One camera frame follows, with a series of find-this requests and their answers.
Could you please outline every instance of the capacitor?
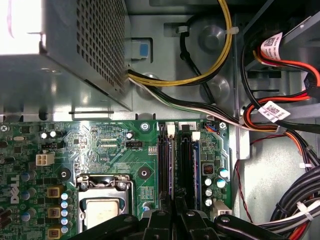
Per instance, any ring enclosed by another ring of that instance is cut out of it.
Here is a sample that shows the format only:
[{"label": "capacitor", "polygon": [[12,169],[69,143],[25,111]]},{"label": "capacitor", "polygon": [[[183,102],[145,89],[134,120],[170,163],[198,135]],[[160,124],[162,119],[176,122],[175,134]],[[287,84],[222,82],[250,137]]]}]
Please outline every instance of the capacitor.
[{"label": "capacitor", "polygon": [[125,136],[126,136],[126,138],[127,138],[128,140],[130,140],[130,139],[132,139],[132,138],[134,137],[134,133],[131,132],[131,131],[129,131],[129,132],[126,133]]},{"label": "capacitor", "polygon": [[211,198],[207,198],[205,201],[204,201],[204,204],[207,206],[207,207],[210,207],[212,205],[212,199]]},{"label": "capacitor", "polygon": [[10,223],[12,223],[11,217],[8,217],[6,220],[0,222],[0,229],[4,229],[6,226],[8,226]]},{"label": "capacitor", "polygon": [[29,200],[30,198],[33,198],[33,197],[35,196],[36,192],[37,192],[37,191],[36,191],[34,188],[31,187],[31,188],[29,188],[28,190],[23,191],[23,192],[21,193],[21,197],[22,197],[23,200],[27,201],[27,200]]},{"label": "capacitor", "polygon": [[53,138],[53,139],[61,138],[62,135],[63,135],[63,134],[62,134],[61,131],[51,131],[51,132],[50,132],[50,137]]},{"label": "capacitor", "polygon": [[229,177],[229,171],[227,169],[225,169],[224,167],[219,167],[218,174],[220,175],[220,177],[222,177],[224,179]]},{"label": "capacitor", "polygon": [[63,210],[61,211],[61,216],[62,216],[62,217],[68,216],[68,210],[63,209]]},{"label": "capacitor", "polygon": [[40,137],[42,139],[46,139],[48,137],[48,134],[46,132],[41,133]]},{"label": "capacitor", "polygon": [[16,159],[13,156],[7,156],[7,157],[0,159],[0,164],[1,165],[13,164],[15,161],[16,161]]},{"label": "capacitor", "polygon": [[206,195],[207,197],[211,197],[212,194],[213,194],[213,191],[212,191],[211,188],[207,188],[207,189],[205,190],[205,195]]},{"label": "capacitor", "polygon": [[206,185],[206,186],[209,187],[211,184],[212,184],[211,178],[207,177],[207,178],[204,180],[204,185]]},{"label": "capacitor", "polygon": [[8,147],[8,142],[7,141],[0,141],[0,149],[5,149]]},{"label": "capacitor", "polygon": [[66,217],[63,217],[63,218],[61,218],[61,221],[60,221],[60,222],[61,222],[62,225],[65,226],[65,225],[68,224],[69,221],[68,221],[68,219],[67,219]]},{"label": "capacitor", "polygon": [[226,186],[226,181],[220,177],[217,177],[215,180],[215,184],[218,188],[223,189]]},{"label": "capacitor", "polygon": [[29,208],[26,212],[21,215],[21,220],[23,222],[28,222],[37,214],[34,208]]},{"label": "capacitor", "polygon": [[144,202],[142,204],[142,209],[143,209],[144,212],[145,211],[149,211],[151,209],[151,204],[149,202]]},{"label": "capacitor", "polygon": [[2,213],[0,213],[0,222],[12,214],[12,210],[10,208],[6,209]]},{"label": "capacitor", "polygon": [[62,201],[60,205],[63,209],[66,209],[68,207],[67,201]]},{"label": "capacitor", "polygon": [[68,196],[68,194],[67,194],[66,192],[64,192],[64,193],[61,194],[61,199],[62,199],[62,200],[67,200],[68,197],[69,197],[69,196]]},{"label": "capacitor", "polygon": [[69,231],[69,229],[68,229],[67,226],[61,227],[61,233],[62,233],[62,234],[66,234],[68,231]]},{"label": "capacitor", "polygon": [[21,180],[22,182],[28,182],[30,180],[33,180],[36,177],[35,171],[28,171],[21,173]]}]

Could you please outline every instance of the ram slot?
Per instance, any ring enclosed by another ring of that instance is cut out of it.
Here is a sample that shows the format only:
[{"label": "ram slot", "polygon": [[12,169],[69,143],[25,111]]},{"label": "ram slot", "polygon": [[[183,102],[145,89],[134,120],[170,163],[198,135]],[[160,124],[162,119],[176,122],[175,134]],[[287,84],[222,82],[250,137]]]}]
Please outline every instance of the ram slot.
[{"label": "ram slot", "polygon": [[169,192],[170,181],[170,145],[166,135],[166,124],[159,122],[158,150],[158,189],[159,193]]},{"label": "ram slot", "polygon": [[201,209],[201,166],[200,166],[200,143],[193,144],[193,184],[194,184],[194,209]]},{"label": "ram slot", "polygon": [[171,199],[174,199],[175,192],[175,140],[173,137],[169,138],[169,194]]},{"label": "ram slot", "polygon": [[185,199],[188,209],[195,207],[194,194],[194,160],[193,160],[193,144],[189,125],[182,126],[182,135],[180,143],[180,158],[178,164],[179,171],[179,187],[185,189]]}]

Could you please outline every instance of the white connector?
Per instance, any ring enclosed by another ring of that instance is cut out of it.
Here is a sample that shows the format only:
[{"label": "white connector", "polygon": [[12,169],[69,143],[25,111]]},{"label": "white connector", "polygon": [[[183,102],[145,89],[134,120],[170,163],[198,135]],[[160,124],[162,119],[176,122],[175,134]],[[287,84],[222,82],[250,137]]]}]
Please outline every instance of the white connector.
[{"label": "white connector", "polygon": [[201,133],[199,131],[193,131],[192,137],[191,137],[192,141],[193,142],[200,141],[200,135]]},{"label": "white connector", "polygon": [[174,138],[176,133],[176,125],[167,125],[166,131],[168,133],[169,138]]},{"label": "white connector", "polygon": [[212,211],[210,213],[211,218],[214,219],[223,214],[232,215],[232,210],[228,208],[223,201],[221,200],[214,201],[212,206]]},{"label": "white connector", "polygon": [[35,156],[36,166],[49,166],[55,163],[55,153],[37,154]]}]

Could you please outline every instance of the power supply vent grille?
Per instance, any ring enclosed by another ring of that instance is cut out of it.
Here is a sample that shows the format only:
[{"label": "power supply vent grille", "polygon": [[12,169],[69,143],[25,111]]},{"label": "power supply vent grille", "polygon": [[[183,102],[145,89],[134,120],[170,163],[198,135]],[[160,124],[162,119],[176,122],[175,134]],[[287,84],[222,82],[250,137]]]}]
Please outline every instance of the power supply vent grille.
[{"label": "power supply vent grille", "polygon": [[77,52],[122,95],[125,14],[121,0],[77,0]]}]

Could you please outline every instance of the cpu socket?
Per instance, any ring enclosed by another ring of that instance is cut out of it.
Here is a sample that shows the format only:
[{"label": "cpu socket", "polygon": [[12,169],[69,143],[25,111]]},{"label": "cpu socket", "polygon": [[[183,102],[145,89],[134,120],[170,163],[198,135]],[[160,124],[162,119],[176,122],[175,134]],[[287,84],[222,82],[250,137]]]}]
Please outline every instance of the cpu socket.
[{"label": "cpu socket", "polygon": [[78,233],[119,214],[132,214],[134,183],[129,175],[80,174],[78,188]]}]

